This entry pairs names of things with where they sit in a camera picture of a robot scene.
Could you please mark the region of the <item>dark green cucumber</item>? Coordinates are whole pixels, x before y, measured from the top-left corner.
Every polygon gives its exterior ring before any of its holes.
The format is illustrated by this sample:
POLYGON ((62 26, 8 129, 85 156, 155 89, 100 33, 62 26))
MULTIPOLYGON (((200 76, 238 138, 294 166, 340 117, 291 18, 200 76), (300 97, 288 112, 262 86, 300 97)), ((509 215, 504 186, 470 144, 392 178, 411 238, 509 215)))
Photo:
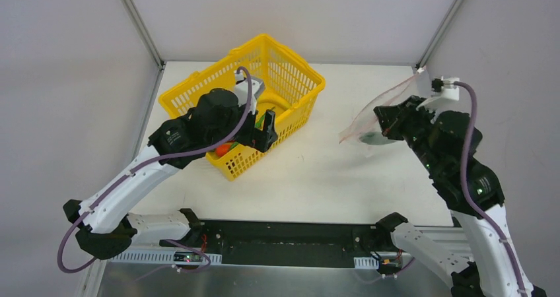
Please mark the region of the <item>dark green cucumber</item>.
POLYGON ((382 146, 396 143, 396 140, 388 139, 381 132, 369 131, 359 135, 359 141, 369 146, 382 146))

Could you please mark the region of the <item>clear zip top bag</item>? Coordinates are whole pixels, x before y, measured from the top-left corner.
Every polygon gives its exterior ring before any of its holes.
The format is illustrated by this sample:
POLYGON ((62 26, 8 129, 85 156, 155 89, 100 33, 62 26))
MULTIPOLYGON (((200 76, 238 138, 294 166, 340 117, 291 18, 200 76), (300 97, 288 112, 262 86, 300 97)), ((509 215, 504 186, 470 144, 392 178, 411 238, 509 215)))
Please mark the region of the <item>clear zip top bag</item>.
POLYGON ((429 90, 430 85, 427 67, 418 68, 411 77, 372 99, 351 124, 339 133, 339 142, 362 147, 394 143, 395 140, 388 138, 385 132, 399 114, 399 105, 411 96, 420 97, 422 91, 429 90))

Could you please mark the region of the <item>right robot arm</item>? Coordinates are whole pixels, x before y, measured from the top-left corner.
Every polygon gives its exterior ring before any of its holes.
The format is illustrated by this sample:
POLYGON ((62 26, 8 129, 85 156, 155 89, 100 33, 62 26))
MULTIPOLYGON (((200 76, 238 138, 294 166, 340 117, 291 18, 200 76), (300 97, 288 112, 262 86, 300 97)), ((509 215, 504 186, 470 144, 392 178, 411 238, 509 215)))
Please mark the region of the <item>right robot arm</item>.
POLYGON ((375 107, 374 113, 383 136, 406 142, 428 171, 433 187, 462 227, 472 259, 455 258, 398 213, 378 221, 376 245, 410 253, 444 281, 453 296, 545 296, 520 266, 496 173, 474 156, 482 138, 474 113, 436 114, 418 96, 395 106, 375 107))

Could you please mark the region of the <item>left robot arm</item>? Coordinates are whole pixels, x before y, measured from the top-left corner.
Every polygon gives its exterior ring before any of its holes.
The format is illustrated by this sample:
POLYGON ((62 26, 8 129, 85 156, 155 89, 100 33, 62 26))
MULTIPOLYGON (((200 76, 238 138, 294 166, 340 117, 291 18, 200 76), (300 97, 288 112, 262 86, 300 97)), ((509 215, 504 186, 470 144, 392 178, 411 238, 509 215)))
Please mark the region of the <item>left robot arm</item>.
POLYGON ((265 111, 262 126, 256 127, 256 104, 264 90, 264 85, 248 88, 241 83, 233 90, 216 88, 202 95, 186 114, 165 121, 104 190, 83 201, 66 202, 63 210, 77 228, 79 247, 105 260, 133 244, 174 240, 196 246, 201 223, 191 209, 149 215, 131 210, 164 180, 229 141, 260 152, 270 149, 277 140, 275 112, 265 111))

